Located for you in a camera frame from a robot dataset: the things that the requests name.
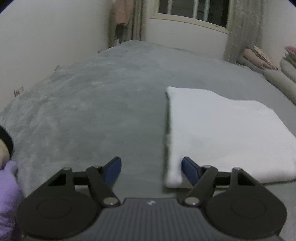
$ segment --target blue gripper pad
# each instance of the blue gripper pad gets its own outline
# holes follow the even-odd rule
[[[121,172],[121,159],[114,157],[103,167],[103,175],[105,183],[112,186]]]
[[[192,161],[189,157],[184,157],[182,160],[181,168],[187,179],[192,186],[195,186],[200,180],[201,176],[199,170],[201,167]]]

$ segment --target circular pad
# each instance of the circular pad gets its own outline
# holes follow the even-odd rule
[[[249,188],[211,198],[205,207],[208,220],[235,238],[261,239],[279,234],[287,218],[285,206],[267,190],[253,192]]]
[[[19,206],[17,222],[21,230],[38,239],[63,239],[87,229],[97,216],[97,204],[75,191],[46,189],[43,195],[31,195]]]

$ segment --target white towel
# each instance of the white towel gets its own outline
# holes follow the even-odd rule
[[[167,187],[190,187],[181,172],[185,156],[222,172],[241,167],[261,183],[296,178],[296,138],[272,109],[209,90],[168,87],[167,93]]]

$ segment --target gray blanket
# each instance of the gray blanket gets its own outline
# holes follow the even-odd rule
[[[173,196],[162,185],[167,86],[260,101],[296,134],[295,105],[263,75],[188,51],[129,41],[62,68],[1,113],[0,123],[15,142],[13,159],[25,194],[62,167],[82,171],[120,156],[123,168],[113,189],[119,198]],[[268,188],[288,208],[282,236],[292,241],[296,184]]]

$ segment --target beige pillow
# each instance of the beige pillow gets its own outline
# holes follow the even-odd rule
[[[256,65],[254,65],[250,60],[247,60],[243,54],[240,54],[237,63],[240,64],[241,66],[247,67],[248,69],[251,69],[255,72],[258,72],[260,74],[263,74],[264,69],[258,68]]]
[[[274,69],[264,71],[264,77],[296,104],[296,83],[282,72]]]
[[[296,68],[296,61],[291,57],[290,54],[285,53],[286,59]]]
[[[260,59],[251,49],[245,49],[243,56],[260,69],[271,69],[270,65]]]
[[[281,71],[296,83],[296,68],[285,58],[280,61]]]
[[[291,57],[294,61],[296,61],[296,53],[294,53],[293,51],[291,51],[291,50],[289,50],[289,49],[285,49],[285,50],[287,50],[288,53],[289,53],[289,55],[290,55],[290,57]]]
[[[266,63],[268,63],[273,69],[278,69],[262,49],[254,45],[254,51],[256,51],[256,53],[260,56],[260,58],[262,58]]]

